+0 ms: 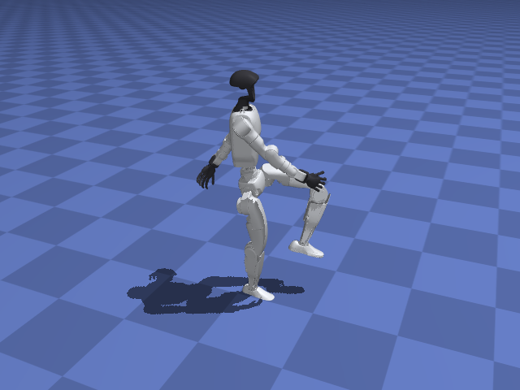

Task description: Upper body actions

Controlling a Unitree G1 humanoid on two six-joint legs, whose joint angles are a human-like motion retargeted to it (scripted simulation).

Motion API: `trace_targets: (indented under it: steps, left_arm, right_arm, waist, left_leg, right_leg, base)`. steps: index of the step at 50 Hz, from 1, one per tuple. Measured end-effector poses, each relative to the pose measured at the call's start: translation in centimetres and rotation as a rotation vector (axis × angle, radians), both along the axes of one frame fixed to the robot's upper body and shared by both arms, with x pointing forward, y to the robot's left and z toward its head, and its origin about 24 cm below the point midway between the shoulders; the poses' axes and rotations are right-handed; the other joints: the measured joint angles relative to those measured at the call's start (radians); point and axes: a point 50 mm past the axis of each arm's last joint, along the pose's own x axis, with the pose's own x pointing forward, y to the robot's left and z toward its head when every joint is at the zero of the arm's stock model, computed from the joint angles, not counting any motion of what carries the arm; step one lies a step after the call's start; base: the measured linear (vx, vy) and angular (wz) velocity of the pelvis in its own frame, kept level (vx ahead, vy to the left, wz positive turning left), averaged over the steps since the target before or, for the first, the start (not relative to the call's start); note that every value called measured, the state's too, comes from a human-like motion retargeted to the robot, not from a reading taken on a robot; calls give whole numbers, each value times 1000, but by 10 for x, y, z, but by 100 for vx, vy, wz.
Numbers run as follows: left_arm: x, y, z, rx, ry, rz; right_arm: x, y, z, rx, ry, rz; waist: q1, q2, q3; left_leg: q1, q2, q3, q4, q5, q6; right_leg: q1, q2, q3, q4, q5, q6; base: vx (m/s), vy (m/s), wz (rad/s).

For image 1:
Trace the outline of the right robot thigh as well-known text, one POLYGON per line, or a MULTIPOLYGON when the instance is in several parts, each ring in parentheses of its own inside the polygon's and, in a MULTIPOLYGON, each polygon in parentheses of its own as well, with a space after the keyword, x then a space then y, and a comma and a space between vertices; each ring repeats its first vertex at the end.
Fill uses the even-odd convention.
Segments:
POLYGON ((246 247, 253 247, 254 252, 260 257, 267 244, 267 218, 262 203, 254 197, 252 190, 245 190, 242 197, 236 203, 237 211, 240 214, 248 215, 246 227, 249 233, 250 242, 246 247))

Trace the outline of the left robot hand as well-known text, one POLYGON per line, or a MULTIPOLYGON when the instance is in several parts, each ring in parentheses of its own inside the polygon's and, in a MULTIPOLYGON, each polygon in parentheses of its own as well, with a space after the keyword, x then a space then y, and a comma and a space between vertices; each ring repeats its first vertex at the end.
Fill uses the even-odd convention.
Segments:
POLYGON ((215 165, 213 164, 213 161, 215 160, 216 156, 213 155, 212 158, 210 159, 209 161, 209 165, 205 166, 200 174, 197 176, 197 182, 199 183, 200 186, 202 186, 202 188, 204 188, 204 183, 205 183, 205 186, 206 186, 206 189, 207 188, 207 185, 208 185, 208 182, 209 182, 209 179, 212 177, 212 184, 215 183, 215 168, 218 168, 219 165, 215 165), (205 177, 204 177, 205 176, 205 177), (201 177, 201 178, 200 178, 201 177), (200 178, 200 179, 199 179, 200 178), (204 178, 204 179, 203 179, 204 178))

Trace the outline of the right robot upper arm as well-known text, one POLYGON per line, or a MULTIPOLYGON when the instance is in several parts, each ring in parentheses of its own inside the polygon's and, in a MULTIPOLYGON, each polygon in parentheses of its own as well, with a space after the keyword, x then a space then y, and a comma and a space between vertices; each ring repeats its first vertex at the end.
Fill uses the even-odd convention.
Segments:
POLYGON ((233 122, 233 131, 235 134, 246 141, 262 158, 265 158, 265 153, 268 150, 274 150, 279 153, 275 145, 265 146, 263 139, 255 132, 252 124, 242 116, 233 122))

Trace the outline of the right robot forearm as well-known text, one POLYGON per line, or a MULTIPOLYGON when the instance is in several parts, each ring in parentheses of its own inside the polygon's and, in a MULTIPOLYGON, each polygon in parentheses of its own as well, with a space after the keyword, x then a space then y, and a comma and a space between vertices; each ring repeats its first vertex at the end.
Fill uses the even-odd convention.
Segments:
POLYGON ((283 173, 286 173, 288 177, 304 181, 306 173, 299 171, 286 160, 284 156, 279 156, 274 150, 268 150, 265 153, 265 158, 274 168, 280 169, 283 173))

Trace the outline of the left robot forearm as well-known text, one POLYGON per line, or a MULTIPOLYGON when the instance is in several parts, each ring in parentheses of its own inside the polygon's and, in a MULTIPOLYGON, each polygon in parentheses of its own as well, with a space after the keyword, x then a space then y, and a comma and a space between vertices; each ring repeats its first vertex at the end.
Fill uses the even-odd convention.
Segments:
POLYGON ((218 149, 216 154, 214 154, 216 158, 213 161, 213 164, 218 166, 223 160, 227 159, 231 150, 231 141, 229 140, 227 134, 223 140, 223 144, 221 145, 220 149, 218 149))

